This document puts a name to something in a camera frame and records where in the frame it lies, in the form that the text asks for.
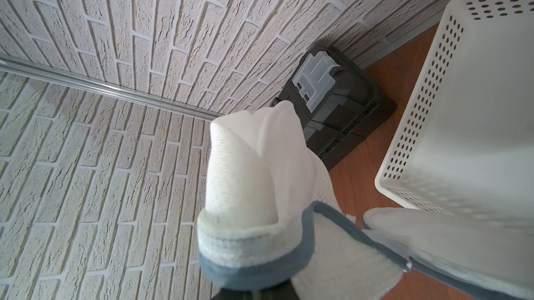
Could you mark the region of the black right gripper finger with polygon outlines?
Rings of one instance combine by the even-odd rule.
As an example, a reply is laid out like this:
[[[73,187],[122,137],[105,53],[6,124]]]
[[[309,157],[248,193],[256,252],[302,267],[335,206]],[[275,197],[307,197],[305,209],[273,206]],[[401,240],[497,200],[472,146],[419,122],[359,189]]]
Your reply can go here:
[[[211,300],[299,300],[290,281],[263,290],[235,291],[220,289]]]

